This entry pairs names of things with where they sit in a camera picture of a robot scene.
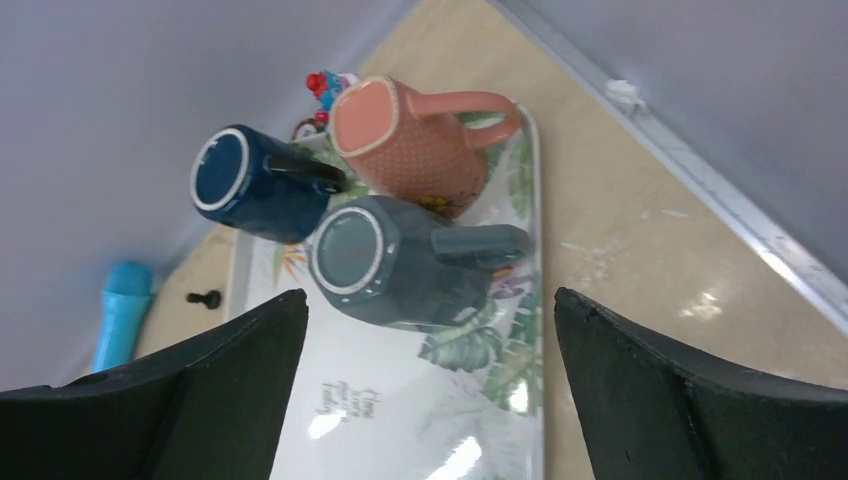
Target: white tray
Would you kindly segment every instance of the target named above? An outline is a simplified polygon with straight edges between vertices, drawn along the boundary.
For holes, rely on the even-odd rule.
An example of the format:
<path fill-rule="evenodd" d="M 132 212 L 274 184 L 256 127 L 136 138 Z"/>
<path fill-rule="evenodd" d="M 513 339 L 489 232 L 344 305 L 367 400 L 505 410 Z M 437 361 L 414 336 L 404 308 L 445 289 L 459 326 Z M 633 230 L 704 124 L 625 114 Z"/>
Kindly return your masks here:
<path fill-rule="evenodd" d="M 490 303 L 464 327 L 427 335 L 347 317 L 309 276 L 309 240 L 283 246 L 236 234 L 225 318 L 289 289 L 308 297 L 309 327 L 271 479 L 543 478 L 539 134 L 521 113 L 522 130 L 488 149 L 491 178 L 457 223 L 519 226 L 535 253 L 501 272 Z M 479 128 L 497 118 L 462 120 Z M 323 135 L 299 143 L 351 173 Z M 351 192 L 366 193 L 361 183 Z"/>

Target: pink mug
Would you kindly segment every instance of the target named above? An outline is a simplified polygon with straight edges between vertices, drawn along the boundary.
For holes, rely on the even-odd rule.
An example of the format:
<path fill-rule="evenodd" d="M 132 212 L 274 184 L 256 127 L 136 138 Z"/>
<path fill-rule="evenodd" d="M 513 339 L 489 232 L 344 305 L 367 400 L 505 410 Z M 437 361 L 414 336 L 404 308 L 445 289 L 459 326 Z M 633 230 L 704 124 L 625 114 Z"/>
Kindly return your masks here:
<path fill-rule="evenodd" d="M 473 111 L 505 117 L 471 129 L 454 115 Z M 333 147 L 374 191 L 453 218 L 485 186 L 483 149 L 506 141 L 520 125 L 515 104 L 495 93 L 425 95 L 389 77 L 370 77 L 336 99 L 329 130 Z"/>

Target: beige table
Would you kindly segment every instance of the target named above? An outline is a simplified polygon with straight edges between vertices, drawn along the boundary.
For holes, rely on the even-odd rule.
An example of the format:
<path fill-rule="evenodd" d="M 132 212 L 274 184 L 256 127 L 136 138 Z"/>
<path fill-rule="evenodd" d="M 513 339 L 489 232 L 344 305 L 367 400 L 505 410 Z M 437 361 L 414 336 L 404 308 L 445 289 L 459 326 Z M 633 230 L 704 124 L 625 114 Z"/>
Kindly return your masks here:
<path fill-rule="evenodd" d="M 671 337 L 751 368 L 848 387 L 848 341 L 567 74 L 483 0 L 424 0 L 361 72 L 423 92 L 479 89 L 526 106 L 542 137 L 547 474 L 592 478 L 553 330 L 570 286 Z M 138 353 L 211 328 L 183 301 L 226 286 L 216 229 L 160 292 Z"/>

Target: black screw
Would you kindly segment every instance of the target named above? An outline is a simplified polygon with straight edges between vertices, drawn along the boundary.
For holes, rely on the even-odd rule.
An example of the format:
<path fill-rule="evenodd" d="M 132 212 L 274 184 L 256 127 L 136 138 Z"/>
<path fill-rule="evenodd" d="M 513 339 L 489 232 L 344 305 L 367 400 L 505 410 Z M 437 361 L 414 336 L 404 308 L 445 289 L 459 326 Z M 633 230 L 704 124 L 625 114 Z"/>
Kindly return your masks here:
<path fill-rule="evenodd" d="M 216 308 L 221 306 L 221 292 L 218 290 L 209 290 L 206 295 L 201 295 L 199 293 L 189 293 L 186 295 L 186 302 L 188 303 L 202 303 L 206 305 L 206 308 L 209 310 L 215 310 Z"/>

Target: blue object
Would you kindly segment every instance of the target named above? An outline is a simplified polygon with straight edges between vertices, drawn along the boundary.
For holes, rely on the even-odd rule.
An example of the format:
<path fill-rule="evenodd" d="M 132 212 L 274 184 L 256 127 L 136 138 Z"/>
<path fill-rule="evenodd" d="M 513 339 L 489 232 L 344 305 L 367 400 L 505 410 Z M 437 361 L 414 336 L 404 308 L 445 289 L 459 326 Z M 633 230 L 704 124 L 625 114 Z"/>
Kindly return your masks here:
<path fill-rule="evenodd" d="M 311 152 L 244 125 L 215 134 L 197 155 L 191 197 L 201 215 L 258 237 L 299 243 L 317 227 L 344 172 Z"/>
<path fill-rule="evenodd" d="M 132 359 L 138 330 L 153 298 L 153 273 L 137 263 L 122 263 L 112 269 L 103 287 L 103 319 L 91 372 L 99 372 Z"/>
<path fill-rule="evenodd" d="M 330 211 L 311 241 L 309 271 L 330 305 L 373 325 L 429 332 L 474 319 L 494 271 L 532 250 L 513 225 L 457 227 L 382 195 Z"/>
<path fill-rule="evenodd" d="M 321 110 L 329 112 L 333 108 L 336 98 L 342 94 L 345 85 L 342 83 L 342 77 L 340 75 L 336 75 L 329 70 L 324 70 L 324 75 L 326 76 L 327 89 L 321 92 L 321 95 L 318 96 L 318 101 L 321 103 Z"/>

